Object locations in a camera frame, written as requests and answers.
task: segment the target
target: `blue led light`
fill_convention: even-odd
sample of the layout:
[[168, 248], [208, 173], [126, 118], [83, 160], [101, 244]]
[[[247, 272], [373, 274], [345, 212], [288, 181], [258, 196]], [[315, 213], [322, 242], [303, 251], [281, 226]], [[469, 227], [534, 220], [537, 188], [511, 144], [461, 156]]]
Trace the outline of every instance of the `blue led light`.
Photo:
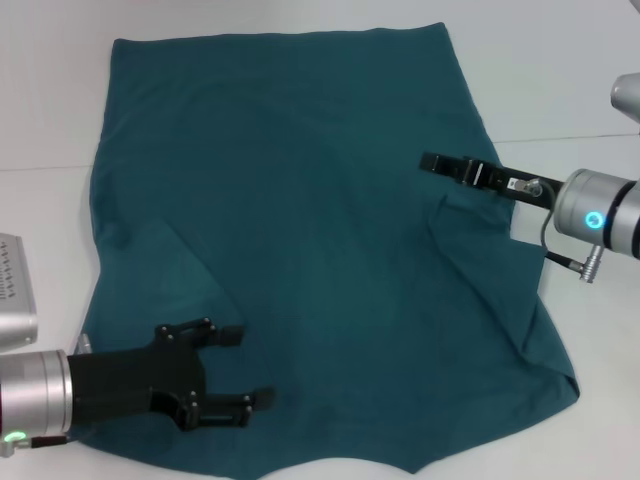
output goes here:
[[604, 215], [600, 212], [589, 212], [584, 217], [584, 223], [587, 227], [597, 230], [604, 226]]

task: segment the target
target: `white surface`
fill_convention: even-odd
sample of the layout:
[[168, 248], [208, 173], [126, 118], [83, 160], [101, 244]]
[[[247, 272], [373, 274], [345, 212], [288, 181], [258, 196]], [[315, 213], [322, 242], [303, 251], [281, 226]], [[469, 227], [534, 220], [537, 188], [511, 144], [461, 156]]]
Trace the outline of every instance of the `white surface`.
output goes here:
[[[640, 16], [626, 0], [0, 0], [0, 170], [20, 170], [0, 172], [0, 230], [24, 239], [41, 323], [32, 349], [71, 346], [97, 278], [88, 165], [115, 38], [409, 28], [437, 21], [452, 34], [494, 140], [637, 131], [608, 104], [614, 78], [640, 70], [634, 56]], [[498, 150], [509, 166], [558, 179], [581, 167], [640, 177], [638, 137], [502, 143]], [[543, 216], [519, 208], [514, 237], [537, 242]], [[552, 228], [549, 244], [578, 259], [589, 249]], [[582, 398], [540, 425], [437, 462], [416, 478], [640, 478], [639, 283], [640, 262], [610, 252], [592, 286], [548, 265], [541, 294], [574, 362]], [[0, 478], [18, 477], [194, 476], [70, 445], [0, 461]], [[334, 459], [269, 478], [413, 477]]]
[[[640, 138], [514, 143], [499, 146], [505, 164], [555, 178], [580, 167], [640, 177]], [[0, 225], [22, 235], [41, 322], [37, 348], [68, 348], [87, 306], [98, 265], [90, 240], [89, 168], [0, 173]], [[518, 208], [516, 239], [537, 242], [544, 212]], [[582, 259], [589, 247], [549, 230], [559, 253]], [[506, 439], [428, 466], [425, 480], [637, 480], [640, 478], [640, 262], [605, 253], [596, 283], [547, 265], [541, 294], [572, 357], [582, 388], [578, 404]], [[71, 445], [18, 452], [0, 461], [2, 478], [153, 480], [190, 475], [152, 468]], [[278, 472], [272, 480], [400, 480], [394, 468], [325, 460]]]
[[627, 0], [1, 0], [0, 169], [91, 163], [118, 37], [440, 21], [494, 141], [638, 131], [608, 98], [640, 70]]

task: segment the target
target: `green towel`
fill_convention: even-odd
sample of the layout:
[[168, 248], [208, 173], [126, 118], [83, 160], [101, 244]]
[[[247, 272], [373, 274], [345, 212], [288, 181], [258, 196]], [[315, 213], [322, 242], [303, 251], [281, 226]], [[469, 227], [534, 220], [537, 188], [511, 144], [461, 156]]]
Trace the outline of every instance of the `green towel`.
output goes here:
[[443, 24], [117, 40], [91, 182], [96, 351], [153, 327], [245, 325], [211, 393], [272, 385], [247, 429], [149, 414], [104, 451], [256, 479], [325, 457], [415, 472], [576, 401], [512, 203], [418, 169], [498, 161]]

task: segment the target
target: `green led light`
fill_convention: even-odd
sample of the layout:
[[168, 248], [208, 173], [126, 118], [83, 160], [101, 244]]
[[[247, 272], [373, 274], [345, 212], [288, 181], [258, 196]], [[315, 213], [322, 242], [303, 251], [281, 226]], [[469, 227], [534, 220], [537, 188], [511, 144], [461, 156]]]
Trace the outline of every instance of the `green led light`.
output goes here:
[[27, 434], [24, 432], [11, 432], [9, 435], [4, 437], [4, 441], [9, 442], [19, 442], [27, 438]]

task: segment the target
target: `black bracket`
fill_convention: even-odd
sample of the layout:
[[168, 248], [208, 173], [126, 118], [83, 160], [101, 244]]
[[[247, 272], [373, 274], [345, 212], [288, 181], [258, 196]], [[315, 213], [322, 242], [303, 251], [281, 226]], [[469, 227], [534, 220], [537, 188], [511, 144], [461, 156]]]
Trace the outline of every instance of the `black bracket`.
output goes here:
[[244, 327], [216, 327], [208, 318], [159, 325], [146, 347], [69, 357], [74, 425], [156, 412], [182, 431], [199, 427], [246, 427], [254, 412], [267, 410], [272, 388], [240, 394], [207, 393], [197, 350], [240, 345]]
[[425, 152], [420, 160], [420, 169], [453, 178], [456, 182], [473, 188], [493, 190], [499, 195], [520, 202], [546, 208], [553, 207], [553, 196], [544, 192], [539, 197], [513, 188], [517, 180], [540, 179], [546, 182], [558, 195], [563, 183], [551, 178], [534, 175], [520, 170], [501, 167], [491, 162], [472, 157], [455, 158], [438, 153]]

